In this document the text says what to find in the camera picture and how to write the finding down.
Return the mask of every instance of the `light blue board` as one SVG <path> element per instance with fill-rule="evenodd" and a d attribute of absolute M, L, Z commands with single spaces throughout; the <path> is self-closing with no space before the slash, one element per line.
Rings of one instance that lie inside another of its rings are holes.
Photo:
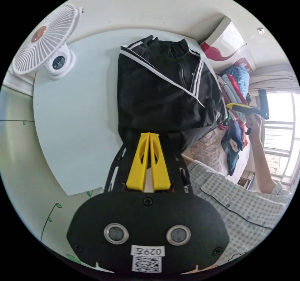
<path fill-rule="evenodd" d="M 120 46 L 150 35 L 168 41 L 186 39 L 206 59 L 193 39 L 157 30 L 125 29 L 72 43 L 69 48 L 76 63 L 60 80 L 51 80 L 44 68 L 37 72 L 33 109 L 38 139 L 53 175 L 68 195 L 104 187 L 122 145 L 117 109 Z"/>

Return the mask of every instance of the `person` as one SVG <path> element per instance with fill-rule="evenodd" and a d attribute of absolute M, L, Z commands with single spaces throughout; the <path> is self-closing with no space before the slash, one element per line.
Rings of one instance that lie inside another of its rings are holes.
<path fill-rule="evenodd" d="M 183 155 L 194 194 L 216 208 L 229 235 L 228 246 L 212 267 L 236 259 L 259 245 L 281 219 L 293 197 L 280 182 L 272 180 L 260 141 L 261 119 L 255 114 L 247 116 L 246 127 L 251 127 L 249 141 L 260 192 L 234 184 L 207 165 Z M 197 271 L 196 267 L 188 273 Z"/>

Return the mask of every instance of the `checkered shirt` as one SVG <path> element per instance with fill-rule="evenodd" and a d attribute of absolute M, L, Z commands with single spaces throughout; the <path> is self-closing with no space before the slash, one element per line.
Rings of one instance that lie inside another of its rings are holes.
<path fill-rule="evenodd" d="M 199 162 L 188 164 L 194 194 L 211 203 L 225 223 L 230 242 L 216 262 L 227 263 L 260 244 L 276 226 L 293 195 L 277 184 L 271 194 L 253 192 Z"/>

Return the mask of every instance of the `hand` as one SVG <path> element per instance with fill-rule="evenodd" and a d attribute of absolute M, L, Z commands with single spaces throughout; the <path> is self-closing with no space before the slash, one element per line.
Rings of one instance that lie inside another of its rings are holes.
<path fill-rule="evenodd" d="M 261 118 L 257 115 L 252 113 L 251 115 L 247 115 L 246 117 L 246 127 L 251 128 L 251 132 L 249 134 L 249 140 L 250 141 L 260 141 L 260 129 L 261 129 L 261 124 L 262 120 Z"/>

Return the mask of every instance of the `curtain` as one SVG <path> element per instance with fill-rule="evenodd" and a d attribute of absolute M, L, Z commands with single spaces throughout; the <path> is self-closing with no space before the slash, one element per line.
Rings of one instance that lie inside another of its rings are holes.
<path fill-rule="evenodd" d="M 257 68 L 250 74 L 249 94 L 257 96 L 259 89 L 267 93 L 300 93 L 300 86 L 290 64 L 269 65 Z"/>

